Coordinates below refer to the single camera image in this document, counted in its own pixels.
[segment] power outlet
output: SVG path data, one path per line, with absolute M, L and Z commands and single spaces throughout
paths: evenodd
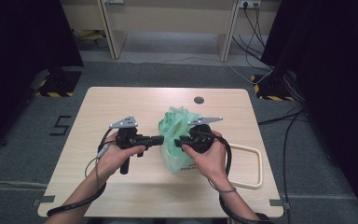
M 247 8 L 256 8 L 256 7 L 260 7 L 261 5 L 261 0 L 241 0 L 240 2 L 240 7 L 243 8 L 243 4 L 247 2 L 248 3 L 248 7 Z

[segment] green plastic bag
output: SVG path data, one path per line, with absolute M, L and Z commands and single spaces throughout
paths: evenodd
M 191 126 L 187 125 L 189 121 L 196 120 L 200 114 L 190 113 L 187 109 L 180 107 L 170 107 L 165 113 L 165 118 L 158 123 L 159 134 L 164 136 L 164 144 L 159 150 L 164 160 L 165 167 L 172 173 L 176 174 L 182 168 L 193 164 L 193 160 L 174 143 L 174 139 L 179 136 L 189 136 L 188 131 Z

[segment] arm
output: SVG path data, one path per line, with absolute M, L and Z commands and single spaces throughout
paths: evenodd
M 117 133 L 113 133 L 111 136 L 106 138 L 106 142 L 114 141 L 116 136 Z M 121 150 L 116 145 L 110 144 L 109 148 L 98 162 L 98 186 L 101 187 L 107 181 L 109 176 L 113 175 L 128 157 L 143 152 L 144 150 L 144 146 Z M 97 172 L 94 168 L 86 177 L 86 179 L 80 183 L 80 185 L 75 189 L 75 191 L 65 201 L 64 204 L 81 202 L 88 197 L 91 197 L 96 192 Z M 54 214 L 45 223 L 80 223 L 89 207 L 90 205 L 87 204 L 76 209 Z
M 221 136 L 218 132 L 213 132 L 213 134 Z M 226 149 L 222 143 L 215 140 L 210 149 L 203 154 L 199 154 L 187 145 L 183 145 L 182 149 L 194 160 L 200 173 L 211 180 L 217 190 L 234 189 L 226 175 Z M 260 220 L 237 191 L 220 192 L 220 195 L 227 207 L 237 216 L 250 220 Z

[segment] hand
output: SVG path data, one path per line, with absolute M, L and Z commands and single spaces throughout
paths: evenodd
M 116 136 L 117 133 L 111 134 L 106 138 L 105 142 L 115 142 Z M 145 146 L 131 147 L 123 150 L 116 146 L 115 143 L 110 143 L 109 148 L 98 162 L 99 175 L 113 175 L 127 158 L 145 150 Z
M 221 133 L 212 131 L 216 136 Z M 224 145 L 215 139 L 211 147 L 203 154 L 199 154 L 192 147 L 182 145 L 182 149 L 197 164 L 200 173 L 215 182 L 221 178 L 227 179 L 226 175 L 226 149 Z

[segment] wooden table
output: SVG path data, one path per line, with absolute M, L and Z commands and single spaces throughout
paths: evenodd
M 195 97 L 202 97 L 199 105 Z M 61 157 L 45 192 L 53 203 L 41 203 L 40 216 L 63 202 L 84 179 L 84 170 L 95 157 L 97 146 L 109 124 L 133 115 L 138 133 L 159 135 L 158 122 L 169 107 L 184 106 L 204 117 L 223 117 L 212 124 L 229 143 L 260 150 L 263 184 L 259 189 L 238 189 L 256 211 L 280 217 L 282 207 L 269 159 L 264 149 L 255 113 L 246 90 L 179 88 L 90 88 L 68 136 Z M 229 179 L 257 182 L 255 153 L 233 150 Z M 103 195 L 92 203 L 87 217 L 226 217 L 218 194 L 196 169 L 172 175 L 164 166 L 159 147 L 151 147 L 142 158 L 131 158 L 127 175 L 110 177 Z

